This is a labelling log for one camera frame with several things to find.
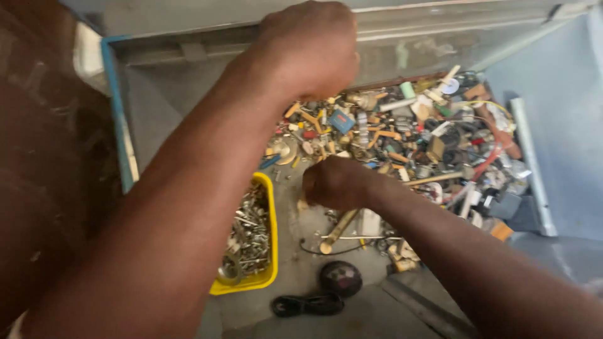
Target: black cable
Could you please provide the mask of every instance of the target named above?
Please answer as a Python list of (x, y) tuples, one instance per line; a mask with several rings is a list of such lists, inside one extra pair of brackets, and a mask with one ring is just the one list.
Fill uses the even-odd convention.
[(301, 248), (301, 250), (302, 250), (302, 251), (304, 251), (304, 252), (308, 252), (308, 253), (310, 253), (310, 254), (316, 254), (316, 255), (340, 255), (340, 254), (343, 254), (343, 253), (347, 253), (347, 252), (351, 252), (351, 251), (357, 250), (357, 249), (359, 249), (359, 248), (361, 248), (361, 247), (363, 247), (363, 246), (370, 246), (370, 245), (372, 245), (372, 243), (373, 243), (375, 240), (380, 240), (380, 239), (372, 239), (371, 241), (367, 242), (367, 243), (366, 243), (366, 244), (364, 244), (364, 245), (359, 245), (359, 246), (356, 246), (356, 247), (354, 247), (354, 248), (352, 248), (352, 249), (347, 249), (347, 250), (345, 250), (345, 251), (341, 251), (341, 252), (337, 252), (337, 253), (329, 253), (329, 254), (324, 254), (324, 253), (320, 253), (320, 252), (314, 252), (314, 251), (311, 251), (311, 250), (305, 249), (305, 248), (302, 246), (302, 244), (303, 244), (304, 242), (306, 242), (306, 240), (305, 240), (304, 238), (302, 238), (302, 239), (300, 239), (300, 248)]
[(343, 311), (344, 302), (335, 293), (315, 297), (282, 296), (274, 299), (271, 307), (281, 318), (300, 314), (335, 315)]

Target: fist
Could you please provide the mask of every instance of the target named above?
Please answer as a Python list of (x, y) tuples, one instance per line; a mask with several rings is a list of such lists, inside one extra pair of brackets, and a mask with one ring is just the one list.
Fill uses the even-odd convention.
[(356, 18), (340, 2), (307, 1), (269, 14), (252, 47), (277, 70), (281, 90), (302, 101), (336, 95), (358, 72)]
[(330, 156), (308, 168), (303, 190), (309, 204), (339, 211), (367, 207), (370, 189), (380, 175), (354, 160)]

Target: yellow plastic tray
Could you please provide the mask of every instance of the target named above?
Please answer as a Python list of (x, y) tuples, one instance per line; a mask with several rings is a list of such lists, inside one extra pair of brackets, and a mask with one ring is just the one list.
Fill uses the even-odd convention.
[(233, 292), (256, 290), (270, 285), (279, 271), (279, 238), (277, 236), (276, 211), (274, 210), (274, 190), (272, 181), (264, 173), (253, 173), (253, 181), (261, 183), (266, 187), (268, 193), (268, 208), (270, 210), (270, 241), (272, 247), (272, 256), (268, 269), (244, 278), (237, 286), (224, 286), (218, 281), (214, 281), (209, 293), (214, 296)]

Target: person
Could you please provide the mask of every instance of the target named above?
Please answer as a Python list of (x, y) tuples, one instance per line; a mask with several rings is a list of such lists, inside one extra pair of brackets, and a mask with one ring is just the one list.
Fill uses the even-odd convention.
[[(331, 97), (351, 83), (355, 28), (338, 2), (269, 14), (87, 256), (28, 311), (23, 337), (193, 336), (233, 211), (276, 121), (293, 101)], [(306, 171), (303, 189), (310, 203), (369, 208), (396, 227), (485, 337), (603, 337), (598, 299), (394, 179), (330, 157)]]

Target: forearm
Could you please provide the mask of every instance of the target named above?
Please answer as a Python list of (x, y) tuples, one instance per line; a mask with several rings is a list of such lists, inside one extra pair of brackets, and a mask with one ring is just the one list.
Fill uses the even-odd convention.
[(486, 337), (603, 334), (603, 307), (593, 296), (402, 183), (384, 177), (379, 183), (369, 208), (398, 229)]
[(27, 335), (194, 333), (234, 211), (292, 100), (246, 65), (231, 64), (166, 140), (87, 261), (32, 309)]

